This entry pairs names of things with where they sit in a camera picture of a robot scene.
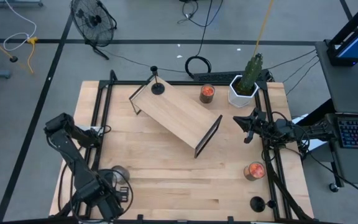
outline concrete floor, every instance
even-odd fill
[[[346,2],[353,14],[357,12],[358,0]],[[37,23],[38,38],[60,39],[69,16],[69,3],[69,0],[49,0],[44,1],[43,8],[26,6],[16,9]],[[114,36],[116,40],[200,39],[202,36],[202,29],[190,22],[177,24],[182,19],[181,3],[177,0],[115,0],[103,3],[118,21],[119,29]],[[218,3],[214,1],[212,12],[217,9]],[[205,39],[256,40],[268,4],[269,0],[224,1],[215,21],[207,28]],[[194,20],[203,22],[207,8],[208,1],[200,1],[200,9]],[[329,39],[346,22],[339,0],[281,0],[273,5],[262,39]],[[23,31],[31,32],[32,25],[16,17],[9,9],[0,8],[0,39]],[[74,25],[68,38],[81,39]],[[35,75],[29,75],[18,64],[10,63],[0,52],[0,69],[12,72],[12,78],[0,79],[0,203],[57,47],[58,44],[37,44],[32,59]],[[196,53],[198,45],[114,44],[104,49],[148,65],[184,70],[186,58]],[[264,55],[264,67],[271,67],[312,49],[312,46],[261,45],[259,52]],[[201,56],[211,61],[213,72],[241,70],[253,50],[252,45],[210,44],[203,46]],[[30,51],[31,47],[25,45],[13,54],[25,62]],[[276,81],[286,79],[312,56],[274,68],[272,73]],[[287,91],[307,68],[285,83]],[[116,71],[120,80],[143,80],[149,76],[147,67],[116,57],[107,61],[83,44],[64,45],[5,221],[48,215],[62,159],[47,146],[42,128],[46,121],[61,112],[73,114],[81,82],[107,79],[110,69]],[[206,68],[202,63],[192,62],[190,70],[204,72]],[[185,73],[161,71],[160,75],[166,80],[190,80]],[[291,114],[309,113],[328,98],[323,72],[317,64],[289,94]],[[327,222],[358,223],[358,192],[347,185],[332,194],[327,186],[333,181],[333,176],[328,171],[314,161],[307,160],[304,169],[315,217]]]

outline wheel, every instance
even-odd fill
[[[339,191],[339,187],[337,187],[335,183],[329,184],[329,189],[330,189],[330,191],[332,191],[334,193]]]

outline wooden plank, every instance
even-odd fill
[[[218,117],[160,77],[157,81],[165,87],[161,95],[152,93],[152,80],[133,104],[195,149]]]
[[[90,124],[97,87],[98,82],[83,82],[74,116],[76,124]],[[227,102],[227,87],[216,86],[214,100],[205,105],[198,99],[200,86],[175,86],[216,117],[223,115],[218,132],[199,158],[194,159],[192,153],[186,152],[191,147],[180,138],[150,116],[135,115],[127,99],[138,87],[114,85],[107,120],[112,131],[104,136],[100,161],[100,168],[121,165],[131,173],[134,204],[121,219],[133,220],[143,214],[149,220],[227,220],[227,216],[233,216],[239,221],[273,221],[271,209],[255,213],[249,207],[249,200],[254,196],[270,200],[267,178],[249,182],[242,174],[247,164],[263,162],[261,141],[254,136],[250,144],[244,144],[246,134],[232,119],[234,115],[250,115],[254,102],[237,109]],[[268,87],[272,109],[290,119],[283,85],[268,83]],[[295,143],[287,147],[297,149]],[[312,217],[301,161],[289,150],[281,150],[281,155],[287,189]],[[63,178],[62,203],[69,198],[70,174],[68,170]],[[58,210],[57,191],[58,185],[50,214]],[[282,197],[278,189],[276,192],[283,216]],[[101,218],[97,208],[91,216]]]

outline cactus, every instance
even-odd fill
[[[254,89],[254,83],[258,79],[260,72],[262,71],[263,56],[262,54],[257,54],[255,57],[252,57],[246,66],[246,71],[244,72],[241,80],[235,83],[235,90],[237,94],[250,96],[252,95],[252,90]]]

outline white hexagonal pot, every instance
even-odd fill
[[[233,89],[232,85],[233,83],[241,78],[242,75],[237,75],[234,77],[233,81],[229,85],[229,103],[236,108],[242,108],[243,106],[247,105],[255,96],[256,91],[259,90],[259,86],[255,83],[255,90],[250,96],[244,96],[244,95],[238,95],[236,91]]]

